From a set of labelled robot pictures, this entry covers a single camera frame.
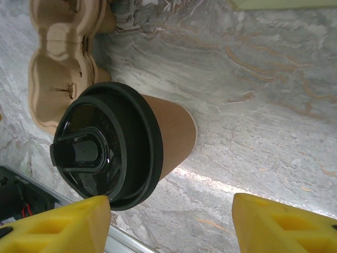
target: cup lid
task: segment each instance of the cup lid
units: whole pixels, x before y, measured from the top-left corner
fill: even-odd
[[[145,99],[120,83],[95,84],[62,117],[51,145],[62,177],[83,198],[107,195],[112,210],[126,210],[155,189],[163,143]]]

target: yellow 3d-printed part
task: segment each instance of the yellow 3d-printed part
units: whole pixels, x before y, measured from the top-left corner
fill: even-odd
[[[234,196],[241,253],[336,253],[337,220],[250,194]]]
[[[110,216],[108,198],[98,196],[27,217],[2,226],[14,230],[0,239],[0,252],[103,253]]]
[[[336,7],[337,0],[230,0],[235,10]]]

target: brown paper cup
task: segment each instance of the brown paper cup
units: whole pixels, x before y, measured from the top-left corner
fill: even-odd
[[[197,128],[182,106],[121,83],[98,83],[66,110],[51,157],[83,198],[107,195],[112,210],[148,198],[192,152]]]
[[[164,159],[160,180],[182,163],[192,152],[197,128],[191,114],[182,106],[143,95],[150,105],[163,139]]]

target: red wire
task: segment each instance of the red wire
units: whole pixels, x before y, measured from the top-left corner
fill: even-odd
[[[30,216],[33,215],[32,211],[31,211],[31,207],[29,206],[29,204],[27,204],[27,209],[28,209],[28,213]]]

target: marble countertop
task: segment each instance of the marble countertop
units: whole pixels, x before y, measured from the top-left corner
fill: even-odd
[[[27,0],[0,1],[0,162],[64,196],[52,136],[33,123],[27,68],[37,48]],[[233,12],[225,0],[117,1],[98,35],[114,81],[185,106],[191,156],[112,224],[159,252],[239,252],[233,195],[337,217],[337,10]]]

